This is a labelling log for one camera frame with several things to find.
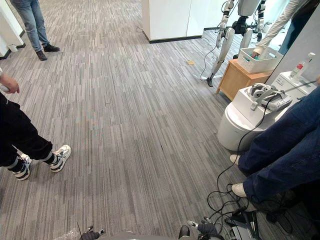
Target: robot leg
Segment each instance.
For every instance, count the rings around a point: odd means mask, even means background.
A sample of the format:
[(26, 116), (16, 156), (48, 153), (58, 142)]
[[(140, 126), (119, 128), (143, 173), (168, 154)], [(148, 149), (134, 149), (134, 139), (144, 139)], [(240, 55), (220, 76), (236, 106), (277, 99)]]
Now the robot leg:
[(206, 82), (210, 87), (213, 87), (212, 79), (218, 72), (219, 68), (221, 67), (221, 64), (225, 61), (225, 57), (231, 47), (232, 41), (234, 40), (234, 35), (235, 30), (232, 27), (228, 28), (222, 43), (220, 55), (215, 59), (214, 64), (212, 66), (211, 76), (206, 79)]
[(238, 54), (233, 56), (233, 59), (237, 59), (238, 58), (238, 55), (240, 54), (240, 49), (249, 47), (251, 38), (252, 38), (252, 29), (251, 28), (247, 28), (246, 31), (245, 31), (245, 34), (243, 35), (243, 38), (241, 40), (239, 52), (238, 52)]

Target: white robot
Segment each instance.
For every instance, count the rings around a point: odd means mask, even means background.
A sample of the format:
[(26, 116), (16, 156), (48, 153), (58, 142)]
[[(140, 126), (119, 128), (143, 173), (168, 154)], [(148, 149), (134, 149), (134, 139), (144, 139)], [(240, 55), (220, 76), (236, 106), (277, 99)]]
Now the white robot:
[(251, 41), (252, 29), (247, 26), (246, 20), (252, 14), (255, 14), (258, 11), (258, 21), (257, 21), (257, 42), (262, 38), (262, 30), (264, 28), (264, 11), (266, 0), (239, 0), (238, 1), (238, 15), (240, 15), (238, 21), (235, 21), (232, 24), (232, 27), (226, 27), (229, 19), (229, 13), (234, 7), (235, 0), (228, 0), (224, 6), (223, 17), (219, 27), (219, 33), (216, 38), (216, 48), (220, 48), (222, 38), (222, 47), (220, 55), (215, 59), (211, 70), (211, 76), (206, 79), (208, 85), (213, 87), (212, 79), (216, 75), (217, 71), (221, 67), (221, 64), (225, 61), (225, 57), (230, 49), (230, 46), (233, 42), (235, 34), (241, 34), (243, 36), (240, 49), (247, 48)]

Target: white wall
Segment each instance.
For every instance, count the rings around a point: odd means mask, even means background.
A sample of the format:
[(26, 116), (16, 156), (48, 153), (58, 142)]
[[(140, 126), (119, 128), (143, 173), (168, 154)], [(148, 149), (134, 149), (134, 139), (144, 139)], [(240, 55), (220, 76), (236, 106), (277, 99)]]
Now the white wall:
[(187, 28), (187, 36), (202, 36), (206, 24), (210, 0), (192, 0)]
[(0, 0), (0, 26), (0, 57), (3, 57), (9, 49), (7, 45), (24, 44), (19, 37), (23, 29), (5, 0)]
[[(218, 26), (218, 24), (221, 22), (223, 13), (221, 12), (221, 8), (223, 3), (226, 0), (210, 0), (209, 6), (208, 6), (208, 14), (205, 21), (205, 28), (215, 28)], [(265, 3), (265, 11), (264, 11), (264, 22), (272, 21), (274, 22), (280, 13), (282, 13), (283, 9), (287, 5), (289, 0), (267, 0)], [(234, 7), (232, 14), (229, 17), (228, 20), (228, 26), (232, 26), (232, 23), (234, 21), (237, 21), (239, 18), (238, 15), (238, 6)], [(251, 23), (255, 24), (255, 20), (253, 16), (250, 16), (246, 23), (250, 25)]]
[(279, 65), (276, 67), (272, 75), (267, 81), (271, 84), (279, 73), (291, 71), (296, 64), (307, 58), (309, 52), (316, 54), (309, 68), (302, 74), (306, 79), (314, 81), (316, 76), (320, 74), (320, 5), (316, 8), (309, 21), (296, 38), (288, 52), (284, 55)]
[(150, 40), (185, 37), (191, 0), (149, 0)]
[(149, 40), (201, 36), (210, 0), (142, 0), (142, 25)]

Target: white sneaker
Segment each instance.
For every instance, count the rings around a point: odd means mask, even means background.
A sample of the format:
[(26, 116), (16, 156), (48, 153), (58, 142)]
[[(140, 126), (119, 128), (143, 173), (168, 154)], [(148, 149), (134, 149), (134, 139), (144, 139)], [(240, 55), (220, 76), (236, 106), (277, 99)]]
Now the white sneaker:
[(20, 156), (17, 156), (17, 158), (23, 161), (23, 167), (20, 171), (13, 172), (13, 175), (19, 181), (26, 180), (30, 176), (30, 164), (32, 162), (32, 159), (30, 159), (30, 157), (25, 154), (21, 154)]
[(241, 198), (246, 198), (247, 197), (247, 194), (245, 192), (245, 189), (244, 189), (244, 184), (243, 183), (238, 183), (238, 184), (233, 184), (231, 186), (231, 189), (232, 189), (232, 192), (241, 197)]
[(48, 164), (48, 166), (51, 168), (52, 172), (57, 173), (64, 168), (67, 159), (70, 157), (71, 147), (68, 145), (63, 145), (57, 151), (54, 151), (53, 154), (53, 163)]
[(240, 155), (236, 155), (236, 154), (230, 155), (230, 161), (237, 166), (239, 164), (239, 158), (240, 158)]

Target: red label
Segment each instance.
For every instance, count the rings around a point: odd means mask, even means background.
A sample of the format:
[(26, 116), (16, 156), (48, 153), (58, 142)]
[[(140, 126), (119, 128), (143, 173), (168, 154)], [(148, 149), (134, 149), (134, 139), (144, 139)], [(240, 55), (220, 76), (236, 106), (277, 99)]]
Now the red label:
[(304, 66), (301, 64), (301, 63), (299, 63), (297, 66), (296, 66), (296, 68), (297, 69), (302, 69)]

